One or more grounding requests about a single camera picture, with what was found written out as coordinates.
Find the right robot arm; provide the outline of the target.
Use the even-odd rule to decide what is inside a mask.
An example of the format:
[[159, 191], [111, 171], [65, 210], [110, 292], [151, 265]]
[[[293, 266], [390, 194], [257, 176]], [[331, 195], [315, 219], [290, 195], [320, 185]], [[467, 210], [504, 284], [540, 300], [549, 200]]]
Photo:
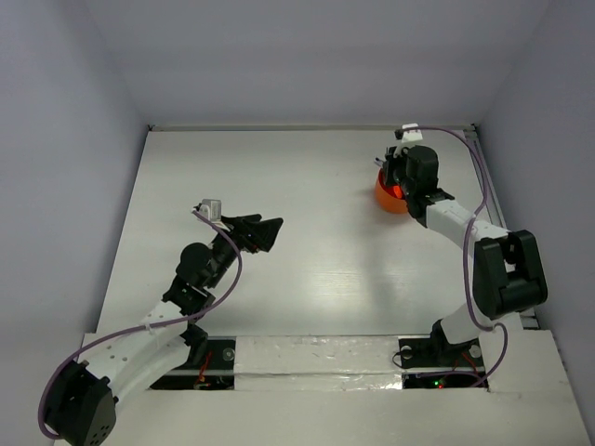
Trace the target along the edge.
[[433, 324], [427, 349], [435, 362], [448, 364], [480, 333], [510, 313], [545, 303], [549, 292], [535, 235], [479, 219], [439, 187], [438, 169], [430, 147], [389, 147], [380, 179], [417, 223], [463, 253], [466, 302]]

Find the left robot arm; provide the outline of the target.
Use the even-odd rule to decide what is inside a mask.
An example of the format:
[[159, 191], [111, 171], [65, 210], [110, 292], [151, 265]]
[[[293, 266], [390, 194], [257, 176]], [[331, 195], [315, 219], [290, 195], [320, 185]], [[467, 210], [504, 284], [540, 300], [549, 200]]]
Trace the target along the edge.
[[127, 400], [167, 372], [204, 360], [208, 335], [197, 322], [224, 301], [212, 289], [231, 265], [243, 265], [244, 253], [269, 252], [284, 221], [259, 214], [203, 221], [216, 236], [181, 251], [169, 289], [142, 322], [81, 347], [49, 378], [37, 412], [46, 437], [100, 445]]

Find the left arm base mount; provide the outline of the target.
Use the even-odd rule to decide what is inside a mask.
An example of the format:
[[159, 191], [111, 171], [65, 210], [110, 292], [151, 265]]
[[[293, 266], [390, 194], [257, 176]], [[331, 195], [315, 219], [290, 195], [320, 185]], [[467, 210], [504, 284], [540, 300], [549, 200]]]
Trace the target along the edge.
[[200, 347], [191, 348], [181, 366], [157, 379], [150, 389], [233, 390], [235, 357], [235, 336], [209, 336]]

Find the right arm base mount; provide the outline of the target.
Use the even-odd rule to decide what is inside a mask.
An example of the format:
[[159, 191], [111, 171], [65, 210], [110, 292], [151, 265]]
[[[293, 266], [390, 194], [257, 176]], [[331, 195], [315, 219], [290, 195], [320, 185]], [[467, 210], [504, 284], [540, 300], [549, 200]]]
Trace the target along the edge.
[[427, 336], [400, 339], [391, 362], [402, 371], [404, 388], [487, 387], [478, 336], [450, 344], [441, 321], [432, 325]]

